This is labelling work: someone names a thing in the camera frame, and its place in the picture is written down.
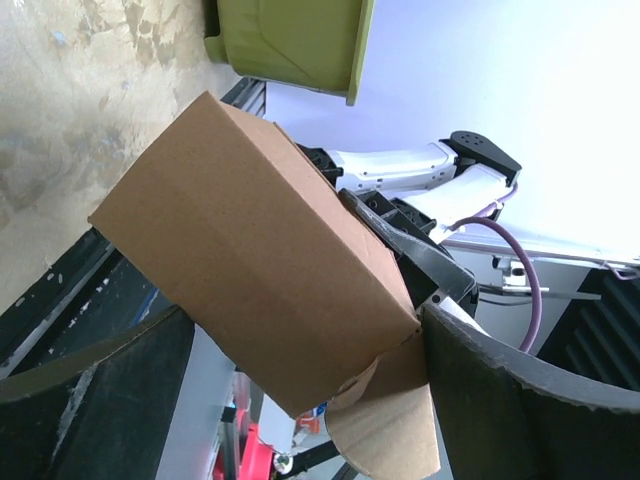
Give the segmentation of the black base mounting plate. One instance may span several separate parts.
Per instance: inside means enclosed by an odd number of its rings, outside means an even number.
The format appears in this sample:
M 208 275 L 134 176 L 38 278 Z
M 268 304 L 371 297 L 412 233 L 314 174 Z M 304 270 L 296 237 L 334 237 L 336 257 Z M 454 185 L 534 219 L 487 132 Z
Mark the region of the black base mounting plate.
M 1 315 L 1 377 L 113 338 L 169 300 L 91 228 Z

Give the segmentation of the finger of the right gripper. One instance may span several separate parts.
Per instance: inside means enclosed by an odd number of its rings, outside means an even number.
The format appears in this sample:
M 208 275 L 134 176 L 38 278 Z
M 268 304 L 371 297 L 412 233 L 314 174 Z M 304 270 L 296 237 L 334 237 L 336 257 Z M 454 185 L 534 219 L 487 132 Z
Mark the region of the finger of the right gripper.
M 338 197 L 393 252 L 414 307 L 438 296 L 450 298 L 464 310 L 477 308 L 473 273 L 429 237 L 436 226 L 434 219 L 377 190 L 355 193 L 343 188 Z

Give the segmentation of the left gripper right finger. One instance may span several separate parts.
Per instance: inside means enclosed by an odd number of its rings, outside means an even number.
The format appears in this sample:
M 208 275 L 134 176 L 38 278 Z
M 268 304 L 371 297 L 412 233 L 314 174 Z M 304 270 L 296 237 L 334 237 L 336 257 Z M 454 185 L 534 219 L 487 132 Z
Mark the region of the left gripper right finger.
M 457 479 L 636 479 L 639 395 L 563 370 L 426 303 L 427 375 Z

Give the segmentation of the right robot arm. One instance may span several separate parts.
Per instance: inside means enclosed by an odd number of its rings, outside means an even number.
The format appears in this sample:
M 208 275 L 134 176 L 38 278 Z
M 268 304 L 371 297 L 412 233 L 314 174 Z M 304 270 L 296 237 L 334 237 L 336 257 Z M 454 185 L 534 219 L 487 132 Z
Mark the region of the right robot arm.
M 413 306 L 449 297 L 475 314 L 475 277 L 443 243 L 460 220 L 498 218 L 517 191 L 518 162 L 470 131 L 455 131 L 417 150 L 300 149 L 337 191 L 349 192 L 391 249 Z

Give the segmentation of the brown cardboard box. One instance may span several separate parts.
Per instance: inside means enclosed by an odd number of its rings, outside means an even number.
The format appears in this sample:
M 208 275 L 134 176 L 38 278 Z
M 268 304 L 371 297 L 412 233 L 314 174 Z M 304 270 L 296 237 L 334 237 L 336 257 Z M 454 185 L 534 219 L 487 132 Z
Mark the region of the brown cardboard box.
M 289 416 L 373 479 L 440 467 L 392 252 L 275 124 L 201 94 L 90 217 Z

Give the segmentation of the aluminium frame rail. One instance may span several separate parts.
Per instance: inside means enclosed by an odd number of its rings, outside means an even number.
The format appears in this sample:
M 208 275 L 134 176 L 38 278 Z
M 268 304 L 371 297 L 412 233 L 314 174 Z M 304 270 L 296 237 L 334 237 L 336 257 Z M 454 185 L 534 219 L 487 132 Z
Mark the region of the aluminium frame rail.
M 263 118 L 267 106 L 267 84 L 263 80 L 241 78 L 222 98 L 227 105 Z

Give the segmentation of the olive green plastic basket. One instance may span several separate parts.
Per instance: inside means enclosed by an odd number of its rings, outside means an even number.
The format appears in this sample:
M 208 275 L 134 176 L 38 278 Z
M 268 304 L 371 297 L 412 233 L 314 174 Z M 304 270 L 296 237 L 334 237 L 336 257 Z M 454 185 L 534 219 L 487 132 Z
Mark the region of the olive green plastic basket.
M 359 92 L 370 0 L 212 0 L 204 45 L 239 75 L 342 97 Z

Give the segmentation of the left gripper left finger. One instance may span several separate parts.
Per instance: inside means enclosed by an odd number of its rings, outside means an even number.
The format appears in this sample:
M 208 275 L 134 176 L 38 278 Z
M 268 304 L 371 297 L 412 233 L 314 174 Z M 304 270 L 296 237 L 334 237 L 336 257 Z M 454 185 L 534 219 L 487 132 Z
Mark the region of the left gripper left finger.
M 194 332 L 173 306 L 117 337 L 3 379 L 2 478 L 154 478 Z

